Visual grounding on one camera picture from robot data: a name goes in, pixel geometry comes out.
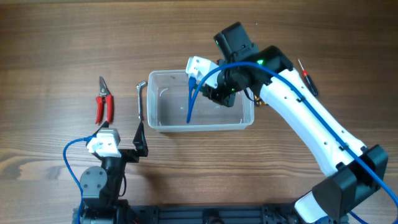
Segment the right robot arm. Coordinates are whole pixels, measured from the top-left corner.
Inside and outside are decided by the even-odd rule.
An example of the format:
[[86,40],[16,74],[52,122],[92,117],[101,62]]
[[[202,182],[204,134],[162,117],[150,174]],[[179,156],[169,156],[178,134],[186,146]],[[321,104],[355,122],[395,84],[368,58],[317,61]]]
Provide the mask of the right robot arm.
[[294,203],[304,223],[341,220],[378,190],[388,156],[381,146],[367,147],[313,96],[293,63],[276,46],[259,50],[241,23],[215,35],[223,54],[208,62],[197,90],[230,107],[238,91],[251,90],[289,124],[312,152],[325,178]]

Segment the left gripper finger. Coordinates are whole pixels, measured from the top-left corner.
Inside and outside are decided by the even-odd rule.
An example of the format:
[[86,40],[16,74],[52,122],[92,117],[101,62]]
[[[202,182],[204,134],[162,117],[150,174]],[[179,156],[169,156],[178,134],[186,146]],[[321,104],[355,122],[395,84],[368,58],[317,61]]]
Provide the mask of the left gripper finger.
[[105,121],[94,133],[93,135],[96,136],[97,133],[102,129],[102,128],[108,128],[109,127],[109,122]]
[[136,134],[133,139],[133,145],[136,147],[137,152],[147,152],[147,142],[144,133],[144,123],[141,121],[137,127]]

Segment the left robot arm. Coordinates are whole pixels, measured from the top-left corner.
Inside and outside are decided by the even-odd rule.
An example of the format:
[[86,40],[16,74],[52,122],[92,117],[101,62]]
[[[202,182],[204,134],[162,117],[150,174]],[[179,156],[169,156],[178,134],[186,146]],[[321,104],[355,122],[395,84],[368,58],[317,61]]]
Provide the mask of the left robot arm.
[[120,140],[118,130],[110,128],[107,121],[84,140],[89,153],[99,159],[101,165],[85,170],[78,181],[81,203],[73,211],[73,223],[140,222],[138,214],[122,196],[127,187],[126,164],[138,163],[149,153],[143,122],[137,127],[133,149],[120,149]]

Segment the black red screwdriver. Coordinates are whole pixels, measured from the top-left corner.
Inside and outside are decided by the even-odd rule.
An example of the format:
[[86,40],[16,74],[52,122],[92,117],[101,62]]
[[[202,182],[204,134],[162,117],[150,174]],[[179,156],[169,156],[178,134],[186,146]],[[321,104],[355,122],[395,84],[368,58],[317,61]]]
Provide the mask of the black red screwdriver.
[[305,83],[307,84],[307,88],[309,89],[309,91],[311,92],[311,94],[313,96],[318,96],[318,89],[316,88],[311,76],[308,74],[306,69],[303,67],[300,59],[298,58],[297,60],[300,65],[300,68],[302,69],[303,77],[304,77]]

